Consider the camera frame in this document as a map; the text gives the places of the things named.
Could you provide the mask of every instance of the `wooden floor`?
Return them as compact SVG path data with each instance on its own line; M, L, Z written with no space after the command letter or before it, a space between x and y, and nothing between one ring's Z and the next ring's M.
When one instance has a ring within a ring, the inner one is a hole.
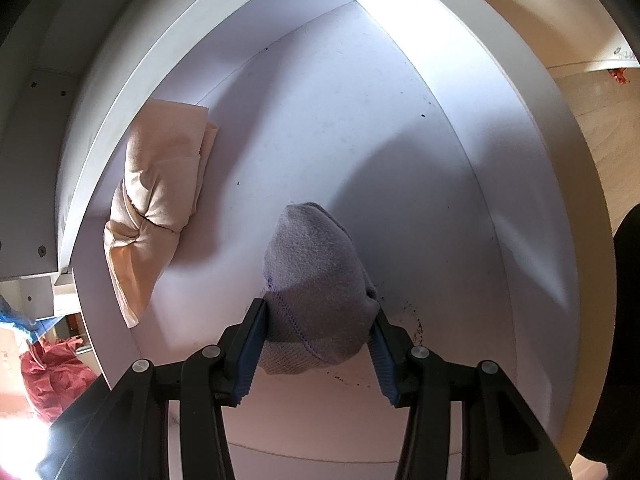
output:
M556 80L595 160L615 232L640 203L640 69L621 85L607 71Z

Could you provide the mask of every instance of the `gray cloth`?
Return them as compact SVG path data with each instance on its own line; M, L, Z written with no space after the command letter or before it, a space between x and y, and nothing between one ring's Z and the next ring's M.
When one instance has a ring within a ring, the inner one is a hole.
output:
M268 374L340 364L367 341L380 309L351 238L318 204L289 205L264 255Z

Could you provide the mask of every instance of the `black object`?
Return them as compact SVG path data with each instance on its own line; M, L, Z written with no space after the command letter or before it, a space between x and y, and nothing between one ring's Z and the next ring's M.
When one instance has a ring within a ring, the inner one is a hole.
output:
M614 236L616 327L600 402L580 454L607 465L610 480L640 478L640 205Z
M168 480L168 401L180 400L184 480L234 480L222 406L237 406L249 392L267 316L264 300L254 300L242 324L228 327L217 345L170 365L136 361L107 395L104 383L97 395L89 389L52 426L60 432L60 425L72 423L77 436L40 464L42 479ZM571 479L494 362L477 368L447 363L414 347L382 311L369 350L382 393L395 407L411 408L396 480L446 480L454 400L463 401L465 414L462 480Z
M396 480L445 480L450 403L462 401L462 480L570 480L560 455L500 367L447 363L414 347L382 311L369 351L382 393L410 414Z

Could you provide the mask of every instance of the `red fabric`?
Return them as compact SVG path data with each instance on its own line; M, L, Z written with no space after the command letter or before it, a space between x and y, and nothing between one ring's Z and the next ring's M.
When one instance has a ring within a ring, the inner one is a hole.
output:
M19 480L15 476L10 475L4 470L4 467L0 465L0 480Z
M30 346L20 358L22 380L36 415L47 424L56 420L97 377L76 357L80 338L46 340Z
M629 82L629 79L625 77L625 70L626 68L611 68L609 69L609 74L621 85L626 85Z

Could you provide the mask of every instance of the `beige cloth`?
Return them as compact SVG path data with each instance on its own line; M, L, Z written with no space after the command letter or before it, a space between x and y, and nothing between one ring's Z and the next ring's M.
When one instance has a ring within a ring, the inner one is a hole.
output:
M571 464L571 475L574 480L607 480L607 466L600 462L592 462L581 455L576 455Z
M140 322L180 231L196 211L218 128L206 108L151 100L129 127L124 179L113 195L104 252L120 310Z

